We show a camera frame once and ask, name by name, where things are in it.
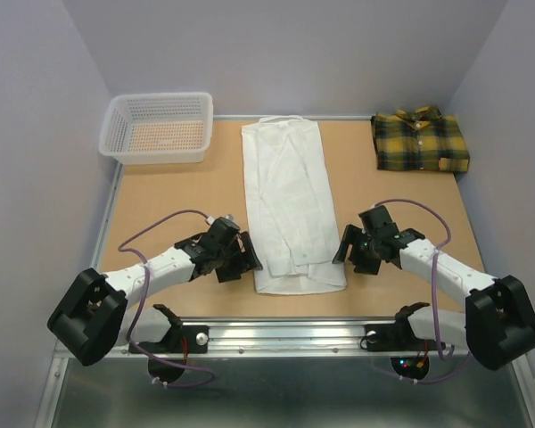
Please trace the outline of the white long sleeve shirt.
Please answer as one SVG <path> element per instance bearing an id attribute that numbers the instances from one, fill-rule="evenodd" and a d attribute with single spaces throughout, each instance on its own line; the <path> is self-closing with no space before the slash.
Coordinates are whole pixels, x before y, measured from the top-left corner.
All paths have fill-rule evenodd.
<path id="1" fill-rule="evenodd" d="M 260 294 L 342 291 L 340 237 L 319 126 L 300 116 L 242 128 L 245 203 Z"/>

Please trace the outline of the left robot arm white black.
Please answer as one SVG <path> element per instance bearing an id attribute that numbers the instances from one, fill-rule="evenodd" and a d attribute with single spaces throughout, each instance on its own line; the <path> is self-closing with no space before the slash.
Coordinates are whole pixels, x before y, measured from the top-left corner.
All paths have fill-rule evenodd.
<path id="1" fill-rule="evenodd" d="M 149 296 L 210 273 L 224 283 L 261 268 L 249 233 L 229 218 L 216 218 L 206 232 L 151 259 L 117 271 L 80 272 L 47 327 L 83 366 L 126 344 L 170 352 L 180 347 L 182 321 L 162 304 L 147 307 Z"/>

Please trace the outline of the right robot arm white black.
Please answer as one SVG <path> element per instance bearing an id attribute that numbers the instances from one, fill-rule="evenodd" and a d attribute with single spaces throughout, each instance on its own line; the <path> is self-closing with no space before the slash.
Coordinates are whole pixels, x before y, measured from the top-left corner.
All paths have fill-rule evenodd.
<path id="1" fill-rule="evenodd" d="M 467 350 L 496 371 L 535 349 L 535 311 L 523 283 L 495 277 L 445 253 L 413 228 L 399 229 L 383 204 L 345 227 L 333 263 L 375 276 L 383 263 L 431 286 L 431 302 L 402 307 L 389 324 L 370 325 L 361 347 L 371 352 Z"/>

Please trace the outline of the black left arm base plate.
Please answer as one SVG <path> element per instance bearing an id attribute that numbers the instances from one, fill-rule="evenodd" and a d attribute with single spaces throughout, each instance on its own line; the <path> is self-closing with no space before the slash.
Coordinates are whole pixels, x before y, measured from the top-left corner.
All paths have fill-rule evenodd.
<path id="1" fill-rule="evenodd" d="M 210 328 L 207 325 L 170 327 L 159 342 L 139 342 L 138 345 L 152 354 L 206 354 Z"/>

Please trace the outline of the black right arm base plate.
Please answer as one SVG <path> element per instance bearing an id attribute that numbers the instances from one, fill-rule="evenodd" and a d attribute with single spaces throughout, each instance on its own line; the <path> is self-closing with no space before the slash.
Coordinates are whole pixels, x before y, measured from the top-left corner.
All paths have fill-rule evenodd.
<path id="1" fill-rule="evenodd" d="M 397 323 L 365 325 L 359 347 L 370 352 L 436 350 L 434 340 L 418 339 L 409 326 Z"/>

